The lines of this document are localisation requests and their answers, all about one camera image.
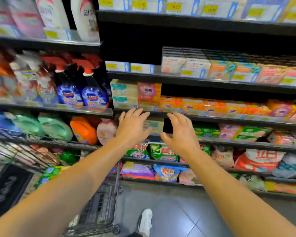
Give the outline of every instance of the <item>white sneaker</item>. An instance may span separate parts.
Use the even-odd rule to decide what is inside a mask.
[[[152,219],[152,210],[144,209],[141,214],[141,220],[139,222],[138,232],[143,236],[149,237]]]

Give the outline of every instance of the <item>left hand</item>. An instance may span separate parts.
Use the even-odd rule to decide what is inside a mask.
[[[120,116],[120,124],[117,129],[116,138],[124,142],[129,149],[147,139],[152,131],[152,127],[148,127],[144,130],[144,121],[150,113],[145,112],[141,114],[142,111],[142,108],[138,110],[133,108],[127,113],[123,112]]]

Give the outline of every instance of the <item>right hand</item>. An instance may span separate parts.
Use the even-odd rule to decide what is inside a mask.
[[[177,155],[185,157],[200,150],[199,142],[189,118],[179,113],[168,113],[173,127],[173,137],[161,133],[161,139]]]

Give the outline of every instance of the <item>pink bottle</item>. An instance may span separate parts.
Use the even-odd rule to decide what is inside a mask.
[[[109,139],[116,136],[117,124],[110,119],[102,119],[101,123],[97,127],[97,136],[99,142],[105,145]]]
[[[35,0],[6,0],[19,30],[27,37],[45,38],[44,24]]]

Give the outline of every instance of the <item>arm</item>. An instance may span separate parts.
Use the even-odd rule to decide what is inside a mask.
[[[57,178],[39,187],[0,218],[0,237],[59,237],[97,191],[118,160],[145,140],[149,112],[132,109],[120,116],[116,137]]]
[[[189,164],[235,236],[296,237],[296,227],[292,223],[201,151],[188,118],[178,113],[168,116],[173,138],[162,133],[162,139]]]

